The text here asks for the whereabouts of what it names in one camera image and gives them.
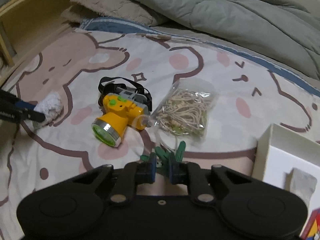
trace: white box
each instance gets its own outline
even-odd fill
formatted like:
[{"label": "white box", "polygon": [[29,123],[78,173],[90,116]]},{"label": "white box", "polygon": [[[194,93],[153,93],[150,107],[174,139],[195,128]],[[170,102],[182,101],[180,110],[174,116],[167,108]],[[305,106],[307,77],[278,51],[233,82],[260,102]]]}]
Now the white box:
[{"label": "white box", "polygon": [[277,124],[270,125],[258,141],[252,177],[288,189],[289,174],[293,168],[317,179],[308,209],[308,221],[312,211],[320,208],[320,144]]}]

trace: wooden bed frame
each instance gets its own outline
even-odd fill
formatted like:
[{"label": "wooden bed frame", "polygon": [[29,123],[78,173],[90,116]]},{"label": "wooden bed frame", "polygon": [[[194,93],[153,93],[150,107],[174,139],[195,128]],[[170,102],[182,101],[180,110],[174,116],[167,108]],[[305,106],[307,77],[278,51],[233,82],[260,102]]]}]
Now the wooden bed frame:
[{"label": "wooden bed frame", "polygon": [[60,14],[70,0],[10,0],[0,7],[0,49],[8,71],[0,86],[45,39],[70,27]]}]

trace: beige fluffy pillow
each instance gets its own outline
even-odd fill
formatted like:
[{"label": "beige fluffy pillow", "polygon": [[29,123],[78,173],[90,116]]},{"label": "beige fluffy pillow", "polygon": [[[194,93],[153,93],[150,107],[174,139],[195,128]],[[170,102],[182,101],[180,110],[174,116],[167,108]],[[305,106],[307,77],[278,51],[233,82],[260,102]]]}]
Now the beige fluffy pillow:
[{"label": "beige fluffy pillow", "polygon": [[158,26],[170,21],[167,17],[133,0],[70,0],[74,5],[61,16],[72,21],[99,16],[131,20],[146,26]]}]

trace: clear plastic bag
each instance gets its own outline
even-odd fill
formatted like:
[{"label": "clear plastic bag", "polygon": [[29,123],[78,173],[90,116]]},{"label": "clear plastic bag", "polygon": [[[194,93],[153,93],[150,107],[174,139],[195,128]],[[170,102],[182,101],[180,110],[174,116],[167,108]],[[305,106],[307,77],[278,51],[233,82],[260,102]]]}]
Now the clear plastic bag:
[{"label": "clear plastic bag", "polygon": [[176,136],[205,136],[208,114],[217,101],[213,85],[199,78],[175,82],[152,114],[159,127]]}]

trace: screw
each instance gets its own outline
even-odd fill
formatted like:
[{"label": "screw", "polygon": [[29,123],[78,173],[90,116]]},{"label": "screw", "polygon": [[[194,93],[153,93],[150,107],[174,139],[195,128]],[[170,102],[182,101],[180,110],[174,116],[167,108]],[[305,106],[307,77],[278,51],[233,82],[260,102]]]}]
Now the screw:
[{"label": "screw", "polygon": [[167,202],[165,200],[159,200],[158,204],[164,206]]},{"label": "screw", "polygon": [[125,195],[122,195],[122,194],[115,194],[115,195],[112,195],[110,200],[114,203],[122,203],[124,201],[127,200],[126,196]]},{"label": "screw", "polygon": [[210,202],[214,199],[214,197],[210,194],[200,194],[198,196],[198,200],[201,201],[201,202]]}]

